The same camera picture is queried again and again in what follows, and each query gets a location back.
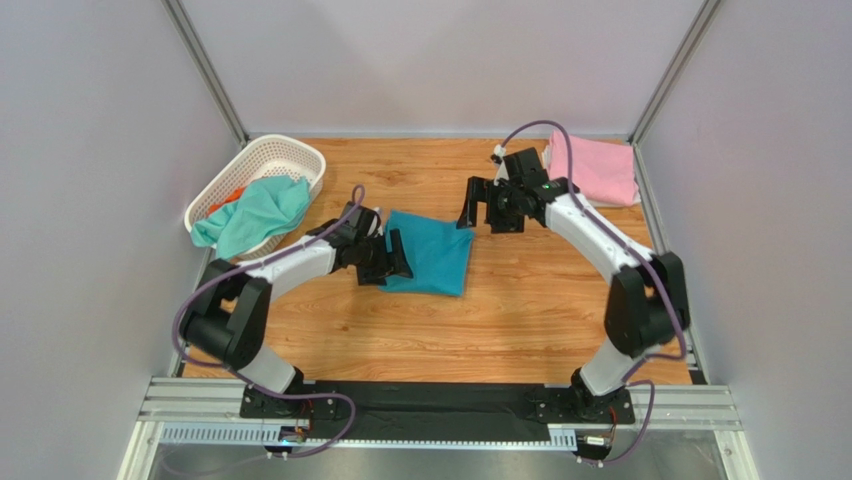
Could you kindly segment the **teal t shirt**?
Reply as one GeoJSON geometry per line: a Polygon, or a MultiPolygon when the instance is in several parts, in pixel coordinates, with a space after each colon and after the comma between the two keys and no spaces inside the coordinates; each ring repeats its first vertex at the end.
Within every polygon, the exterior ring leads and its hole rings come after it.
{"type": "Polygon", "coordinates": [[[386,226],[398,229],[412,278],[392,276],[379,287],[385,293],[418,293],[461,297],[475,233],[440,221],[392,210],[386,226]]]}

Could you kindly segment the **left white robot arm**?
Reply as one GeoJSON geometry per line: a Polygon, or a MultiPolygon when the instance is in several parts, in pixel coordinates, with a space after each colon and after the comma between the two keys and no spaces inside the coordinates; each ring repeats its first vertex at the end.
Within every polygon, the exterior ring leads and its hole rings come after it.
{"type": "Polygon", "coordinates": [[[302,372],[265,342],[274,300],[316,278],[353,267],[361,286],[412,278],[397,228],[377,211],[350,202],[339,219],[308,231],[295,244],[255,261],[209,263],[201,285],[177,315],[179,342],[210,356],[249,386],[273,398],[305,397],[302,372]]]}

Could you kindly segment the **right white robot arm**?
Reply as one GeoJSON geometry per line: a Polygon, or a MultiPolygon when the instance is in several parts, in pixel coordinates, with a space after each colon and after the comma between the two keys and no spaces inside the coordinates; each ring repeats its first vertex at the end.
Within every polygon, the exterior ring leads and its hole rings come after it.
{"type": "Polygon", "coordinates": [[[537,151],[509,154],[501,145],[491,156],[494,178],[472,176],[457,228],[472,228],[478,208],[492,233],[521,233],[528,219],[569,242],[596,268],[609,287],[603,341],[572,377],[586,397],[623,388],[650,358],[671,341],[685,343],[690,325],[684,265],[672,252],[657,254],[633,241],[598,213],[566,177],[552,179],[537,151]]]}

